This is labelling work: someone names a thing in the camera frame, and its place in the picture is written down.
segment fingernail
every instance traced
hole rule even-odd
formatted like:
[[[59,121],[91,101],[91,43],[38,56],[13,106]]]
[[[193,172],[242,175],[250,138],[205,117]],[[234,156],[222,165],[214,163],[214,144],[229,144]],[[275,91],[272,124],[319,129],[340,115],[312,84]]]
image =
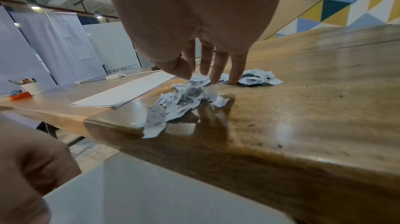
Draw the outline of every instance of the fingernail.
[[[49,224],[51,220],[50,213],[42,213],[36,216],[28,224]]]

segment pile of torn paper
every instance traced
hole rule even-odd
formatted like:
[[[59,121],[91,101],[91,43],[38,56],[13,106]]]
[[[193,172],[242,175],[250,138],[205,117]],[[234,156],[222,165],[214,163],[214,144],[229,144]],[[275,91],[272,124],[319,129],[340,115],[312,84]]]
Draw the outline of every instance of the pile of torn paper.
[[[220,82],[227,83],[229,74],[222,74]],[[205,86],[210,84],[208,76],[193,76],[187,83],[174,83],[177,90],[174,93],[161,94],[156,104],[147,111],[145,122],[132,123],[136,127],[144,127],[143,138],[157,137],[166,127],[168,121],[182,117],[186,112],[196,109],[201,100],[211,102],[211,105],[223,107],[229,98],[223,98],[220,94],[209,92]],[[251,85],[277,85],[282,83],[272,71],[265,72],[260,69],[246,70],[239,81],[245,86]]]

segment pen holder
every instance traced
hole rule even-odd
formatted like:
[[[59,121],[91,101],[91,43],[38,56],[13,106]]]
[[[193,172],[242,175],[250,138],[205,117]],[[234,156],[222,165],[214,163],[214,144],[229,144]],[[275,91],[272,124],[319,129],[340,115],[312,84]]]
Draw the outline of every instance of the pen holder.
[[[37,95],[43,93],[41,89],[39,89],[38,83],[28,83],[21,85],[21,87],[26,91],[29,92],[31,95]]]

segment red object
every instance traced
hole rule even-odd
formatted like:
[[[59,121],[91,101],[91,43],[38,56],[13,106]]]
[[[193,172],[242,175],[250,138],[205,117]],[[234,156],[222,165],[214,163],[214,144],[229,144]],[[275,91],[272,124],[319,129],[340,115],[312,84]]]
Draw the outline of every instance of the red object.
[[[10,101],[20,100],[20,99],[25,99],[25,98],[32,98],[32,95],[29,92],[22,92],[15,96],[8,96],[8,99]]]

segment person's left hand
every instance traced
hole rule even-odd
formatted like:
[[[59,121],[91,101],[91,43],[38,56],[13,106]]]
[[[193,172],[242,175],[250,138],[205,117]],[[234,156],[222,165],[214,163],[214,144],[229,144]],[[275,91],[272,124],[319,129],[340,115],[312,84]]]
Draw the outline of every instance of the person's left hand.
[[[42,196],[80,173],[66,144],[0,115],[0,223],[48,224]]]

